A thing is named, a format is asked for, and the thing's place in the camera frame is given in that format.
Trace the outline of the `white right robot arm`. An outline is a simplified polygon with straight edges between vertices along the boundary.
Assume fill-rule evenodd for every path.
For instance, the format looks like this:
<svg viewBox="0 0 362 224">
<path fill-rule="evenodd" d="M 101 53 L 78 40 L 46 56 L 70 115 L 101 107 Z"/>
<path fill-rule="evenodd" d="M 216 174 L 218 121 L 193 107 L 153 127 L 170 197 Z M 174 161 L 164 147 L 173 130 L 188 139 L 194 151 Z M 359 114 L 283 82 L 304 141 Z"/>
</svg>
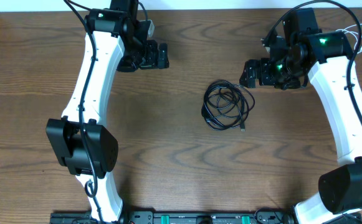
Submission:
<svg viewBox="0 0 362 224">
<path fill-rule="evenodd" d="M 338 167 L 323 174 L 318 192 L 297 203 L 290 221 L 333 223 L 362 210 L 362 91 L 353 50 L 340 31 L 292 32 L 267 46 L 269 57 L 248 60 L 239 80 L 247 88 L 281 90 L 311 84 L 325 109 Z"/>
</svg>

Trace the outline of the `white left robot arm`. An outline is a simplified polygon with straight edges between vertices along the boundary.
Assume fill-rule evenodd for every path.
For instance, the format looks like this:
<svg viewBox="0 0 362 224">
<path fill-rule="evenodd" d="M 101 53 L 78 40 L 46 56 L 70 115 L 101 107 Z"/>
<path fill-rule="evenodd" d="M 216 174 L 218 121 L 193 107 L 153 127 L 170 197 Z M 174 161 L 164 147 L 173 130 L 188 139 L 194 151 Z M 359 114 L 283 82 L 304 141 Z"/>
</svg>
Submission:
<svg viewBox="0 0 362 224">
<path fill-rule="evenodd" d="M 92 9 L 81 20 L 85 52 L 72 97 L 46 134 L 60 165 L 83 185 L 95 223 L 120 220 L 123 201 L 113 174 L 118 141 L 107 129 L 107 108 L 116 72 L 169 67 L 168 46 L 151 37 L 151 19 L 136 11 Z"/>
</svg>

